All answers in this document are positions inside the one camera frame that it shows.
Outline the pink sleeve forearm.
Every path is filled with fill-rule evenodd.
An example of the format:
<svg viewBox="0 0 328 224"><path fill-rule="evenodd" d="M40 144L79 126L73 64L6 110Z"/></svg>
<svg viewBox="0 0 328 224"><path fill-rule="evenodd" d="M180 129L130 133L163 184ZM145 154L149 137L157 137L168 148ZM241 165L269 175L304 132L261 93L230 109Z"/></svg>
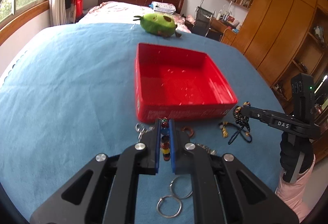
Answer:
<svg viewBox="0 0 328 224"><path fill-rule="evenodd" d="M316 157L308 170L299 174L295 183L288 183L283 180L283 172L280 173L279 183L275 190L275 195L278 196L292 211L298 216L299 222L302 222L310 213L307 204L303 202L303 195L306 189L306 184L312 174Z"/></svg>

